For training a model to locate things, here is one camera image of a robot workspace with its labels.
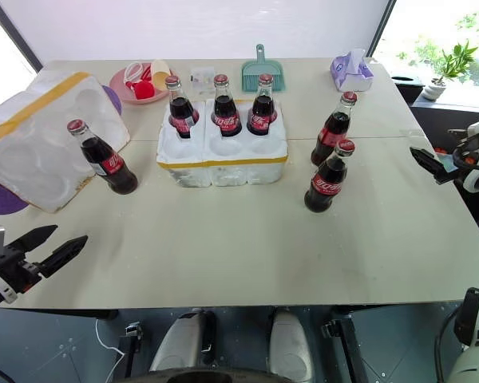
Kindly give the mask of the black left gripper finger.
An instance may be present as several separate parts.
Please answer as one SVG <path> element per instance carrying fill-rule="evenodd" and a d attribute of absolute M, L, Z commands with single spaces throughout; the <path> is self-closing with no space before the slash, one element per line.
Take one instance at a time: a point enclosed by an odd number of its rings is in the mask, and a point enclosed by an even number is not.
<path fill-rule="evenodd" d="M 55 274 L 63 266 L 79 255 L 88 238 L 87 235 L 83 235 L 63 243 L 60 247 L 54 250 L 47 259 L 38 264 L 40 274 L 45 278 L 49 278 Z"/>
<path fill-rule="evenodd" d="M 23 253 L 30 252 L 33 249 L 41 246 L 56 230 L 57 225 L 36 227 L 18 239 L 15 239 L 7 246 Z"/>

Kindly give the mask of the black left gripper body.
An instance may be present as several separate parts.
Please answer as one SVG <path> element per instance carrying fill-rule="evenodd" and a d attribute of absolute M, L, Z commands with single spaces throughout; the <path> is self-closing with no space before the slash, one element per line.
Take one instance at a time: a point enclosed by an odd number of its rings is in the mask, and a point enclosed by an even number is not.
<path fill-rule="evenodd" d="M 24 294 L 42 280 L 40 271 L 26 261 L 39 244 L 10 243 L 0 248 L 0 294 Z"/>

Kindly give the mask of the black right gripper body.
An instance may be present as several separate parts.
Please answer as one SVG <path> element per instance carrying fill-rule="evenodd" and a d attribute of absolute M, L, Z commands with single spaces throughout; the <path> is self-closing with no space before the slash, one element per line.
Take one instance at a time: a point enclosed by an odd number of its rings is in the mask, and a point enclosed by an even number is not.
<path fill-rule="evenodd" d="M 474 134 L 462 140 L 450 153 L 453 166 L 447 172 L 457 176 L 460 172 L 479 171 L 478 150 L 479 134 Z"/>

